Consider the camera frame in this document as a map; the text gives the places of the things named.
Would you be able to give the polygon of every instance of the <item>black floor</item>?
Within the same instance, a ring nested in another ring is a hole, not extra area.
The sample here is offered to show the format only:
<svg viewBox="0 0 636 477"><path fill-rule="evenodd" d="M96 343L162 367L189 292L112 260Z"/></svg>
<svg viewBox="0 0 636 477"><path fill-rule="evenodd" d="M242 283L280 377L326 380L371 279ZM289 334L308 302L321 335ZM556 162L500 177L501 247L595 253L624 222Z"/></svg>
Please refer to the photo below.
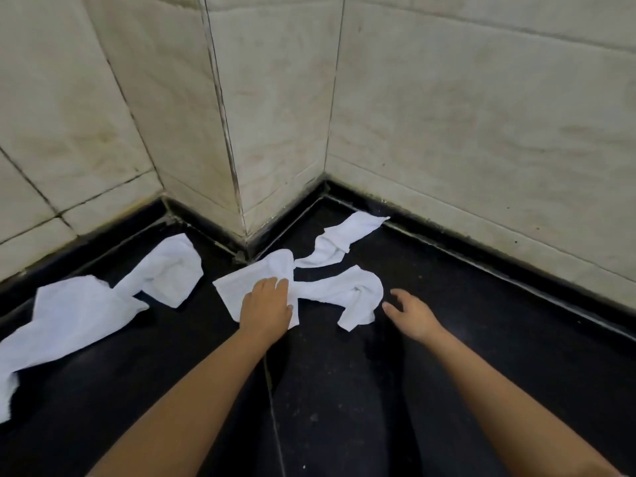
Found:
<svg viewBox="0 0 636 477"><path fill-rule="evenodd" d="M322 229L348 214L322 200L271 249L306 256ZM114 284L160 240L181 231L156 226L87 272ZM13 418L0 425L0 475L85 475L154 401L234 332L212 281L238 266L198 232L186 232L205 276L179 309L141 296L151 308L126 328L20 372ZM387 296L393 287L420 296L455 335L620 470L636 474L636 344L384 227L355 243L342 263L296 270L295 279L321 279L354 264L375 272ZM441 367L381 310L375 323L348 333L336 324L340 308L299 305L300 326L266 358L273 411L259 365L200 475L505 475ZM0 338L29 314L27 308L0 319Z"/></svg>

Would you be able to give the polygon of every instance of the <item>crumpled white fabric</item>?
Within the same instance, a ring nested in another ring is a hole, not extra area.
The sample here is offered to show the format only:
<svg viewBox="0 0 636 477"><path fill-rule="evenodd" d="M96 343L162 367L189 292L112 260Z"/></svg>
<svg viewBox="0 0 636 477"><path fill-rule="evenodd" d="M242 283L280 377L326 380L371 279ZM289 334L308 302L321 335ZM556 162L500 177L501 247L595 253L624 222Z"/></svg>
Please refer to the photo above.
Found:
<svg viewBox="0 0 636 477"><path fill-rule="evenodd" d="M201 256L181 233L161 241L114 289L125 296L143 291L160 303L177 308L201 276Z"/></svg>
<svg viewBox="0 0 636 477"><path fill-rule="evenodd" d="M37 289L32 320L0 342L0 422L11 418L16 371L57 360L126 326L148 305L144 291L176 308L203 275L201 258L185 234L166 238L115 288L94 276Z"/></svg>
<svg viewBox="0 0 636 477"><path fill-rule="evenodd" d="M354 212L338 226L325 228L315 240L314 252L294 261L297 268L320 268L342 261L351 243L362 239L379 228L388 217L372 216L367 212Z"/></svg>
<svg viewBox="0 0 636 477"><path fill-rule="evenodd" d="M232 319L239 322L245 295L254 288L259 280L272 277L290 281L287 304L294 305L289 326L289 328L293 328L299 322L298 298L294 297L291 291L291 282L294 280L294 255L289 249L278 249L260 261L213 281L212 284L221 295Z"/></svg>
<svg viewBox="0 0 636 477"><path fill-rule="evenodd" d="M373 323L373 310L384 295L380 278L357 265L331 278L313 282L296 281L291 288L298 298L343 306L345 310L338 320L338 326L347 331L359 324Z"/></svg>

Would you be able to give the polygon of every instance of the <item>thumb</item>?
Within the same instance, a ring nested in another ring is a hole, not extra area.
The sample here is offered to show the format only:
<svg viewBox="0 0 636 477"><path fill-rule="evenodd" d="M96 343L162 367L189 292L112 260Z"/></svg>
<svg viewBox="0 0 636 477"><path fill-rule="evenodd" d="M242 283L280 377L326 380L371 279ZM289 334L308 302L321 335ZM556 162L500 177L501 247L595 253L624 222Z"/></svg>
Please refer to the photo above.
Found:
<svg viewBox="0 0 636 477"><path fill-rule="evenodd" d="M402 314L402 312L399 311L395 306L393 306L391 303L387 303L386 301L382 304L382 309L384 310L386 315L393 321L395 321L395 319Z"/></svg>

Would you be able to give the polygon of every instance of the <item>bare arm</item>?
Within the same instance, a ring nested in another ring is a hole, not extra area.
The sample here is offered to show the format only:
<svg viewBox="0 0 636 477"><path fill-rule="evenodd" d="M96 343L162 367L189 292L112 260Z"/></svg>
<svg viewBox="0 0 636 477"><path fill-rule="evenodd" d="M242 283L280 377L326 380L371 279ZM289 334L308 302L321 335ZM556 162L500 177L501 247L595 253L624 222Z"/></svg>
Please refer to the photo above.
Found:
<svg viewBox="0 0 636 477"><path fill-rule="evenodd" d="M618 471L570 427L451 335L430 308L402 289L382 305L405 335L424 344L457 385L468 408L515 476L617 477Z"/></svg>
<svg viewBox="0 0 636 477"><path fill-rule="evenodd" d="M243 300L240 329L142 415L89 475L195 476L247 377L287 331L288 285L259 281Z"/></svg>

